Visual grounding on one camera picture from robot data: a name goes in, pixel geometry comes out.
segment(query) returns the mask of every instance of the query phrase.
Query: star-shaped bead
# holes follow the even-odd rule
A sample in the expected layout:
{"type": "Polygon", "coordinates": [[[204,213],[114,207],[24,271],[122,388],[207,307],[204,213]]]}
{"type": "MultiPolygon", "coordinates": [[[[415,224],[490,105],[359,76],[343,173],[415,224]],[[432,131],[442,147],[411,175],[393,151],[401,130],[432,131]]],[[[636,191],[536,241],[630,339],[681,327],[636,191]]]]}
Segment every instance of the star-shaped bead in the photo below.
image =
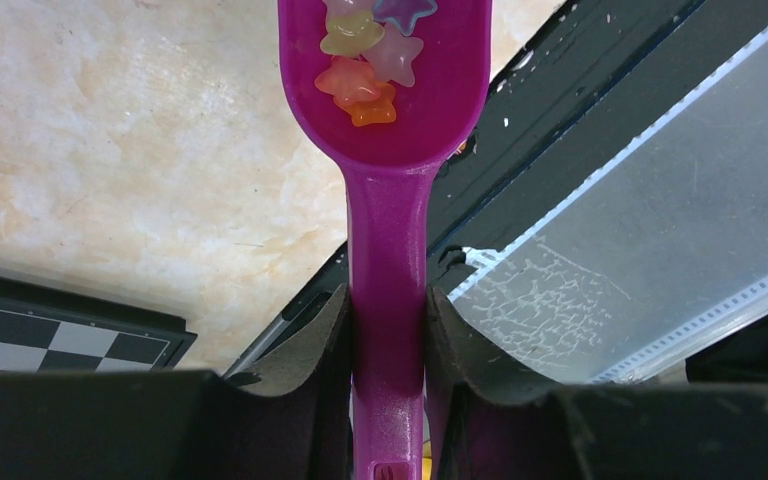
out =
{"type": "Polygon", "coordinates": [[[406,37],[413,35],[417,20],[436,11],[435,0],[377,0],[372,8],[375,20],[395,24],[406,37]]]}
{"type": "Polygon", "coordinates": [[[405,87],[412,87],[416,83],[412,63],[422,51],[423,45],[421,39],[403,37],[398,27],[388,23],[384,27],[384,38],[363,52],[363,58],[375,69],[375,79],[379,82],[392,80],[405,87]]]}
{"type": "Polygon", "coordinates": [[[375,23],[369,10],[331,17],[325,21],[325,28],[328,35],[319,48],[328,55],[357,57],[384,37],[384,27],[375,23]]]}
{"type": "Polygon", "coordinates": [[[337,104],[344,112],[352,116],[352,125],[365,127],[373,123],[393,123],[396,121],[396,87],[389,83],[379,83],[381,96],[370,102],[357,102],[347,107],[337,104]]]}
{"type": "Polygon", "coordinates": [[[328,7],[328,18],[351,15],[361,10],[372,10],[375,0],[322,0],[328,7]]]}
{"type": "Polygon", "coordinates": [[[333,57],[331,67],[320,73],[314,84],[320,91],[333,95],[334,103],[341,108],[381,96],[372,66],[346,57],[333,57]]]}

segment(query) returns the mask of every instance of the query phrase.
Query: pink plastic scoop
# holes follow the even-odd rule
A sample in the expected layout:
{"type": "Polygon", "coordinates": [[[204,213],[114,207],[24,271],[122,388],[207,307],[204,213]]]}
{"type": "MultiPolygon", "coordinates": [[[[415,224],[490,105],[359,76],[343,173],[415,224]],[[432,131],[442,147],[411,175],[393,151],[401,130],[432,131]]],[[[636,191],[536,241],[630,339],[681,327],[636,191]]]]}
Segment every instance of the pink plastic scoop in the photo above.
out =
{"type": "Polygon", "coordinates": [[[492,0],[438,0],[416,23],[416,85],[398,119],[354,127],[314,79],[330,65],[321,0],[279,0],[281,75],[293,114],[339,165],[349,204],[355,478],[419,479],[426,210],[440,165],[466,139],[490,72],[492,0]]]}

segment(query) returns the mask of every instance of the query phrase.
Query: scoop handle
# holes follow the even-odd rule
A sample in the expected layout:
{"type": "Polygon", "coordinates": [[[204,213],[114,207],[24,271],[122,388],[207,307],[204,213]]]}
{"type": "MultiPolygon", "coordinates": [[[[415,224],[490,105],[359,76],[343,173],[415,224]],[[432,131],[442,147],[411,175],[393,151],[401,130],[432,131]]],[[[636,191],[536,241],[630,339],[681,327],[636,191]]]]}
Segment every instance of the scoop handle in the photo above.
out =
{"type": "Polygon", "coordinates": [[[343,169],[358,480],[422,475],[425,230],[434,173],[343,169]]]}

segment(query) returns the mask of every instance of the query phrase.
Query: yellow star bead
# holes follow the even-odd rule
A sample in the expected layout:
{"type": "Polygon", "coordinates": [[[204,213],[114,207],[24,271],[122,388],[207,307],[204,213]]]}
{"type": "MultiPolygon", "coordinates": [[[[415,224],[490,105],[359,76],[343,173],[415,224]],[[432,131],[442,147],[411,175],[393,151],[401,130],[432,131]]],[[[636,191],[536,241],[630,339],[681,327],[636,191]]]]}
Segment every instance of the yellow star bead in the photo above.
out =
{"type": "Polygon", "coordinates": [[[328,55],[357,57],[384,38],[384,27],[375,23],[369,10],[331,17],[325,22],[325,28],[328,35],[319,48],[328,55]]]}

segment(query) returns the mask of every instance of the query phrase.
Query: pink star bead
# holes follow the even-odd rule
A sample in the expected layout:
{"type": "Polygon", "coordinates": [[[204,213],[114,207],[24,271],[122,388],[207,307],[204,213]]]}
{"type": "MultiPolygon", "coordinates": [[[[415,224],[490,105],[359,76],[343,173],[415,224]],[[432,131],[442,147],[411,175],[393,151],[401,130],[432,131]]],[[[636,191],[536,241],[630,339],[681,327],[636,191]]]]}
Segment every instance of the pink star bead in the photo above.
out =
{"type": "Polygon", "coordinates": [[[412,63],[423,45],[419,38],[402,36],[396,25],[388,23],[384,26],[384,38],[363,52],[363,58],[375,68],[375,79],[379,82],[392,80],[412,87],[416,83],[412,63]]]}
{"type": "Polygon", "coordinates": [[[332,17],[372,10],[375,0],[322,0],[322,3],[328,7],[328,17],[332,17]]]}

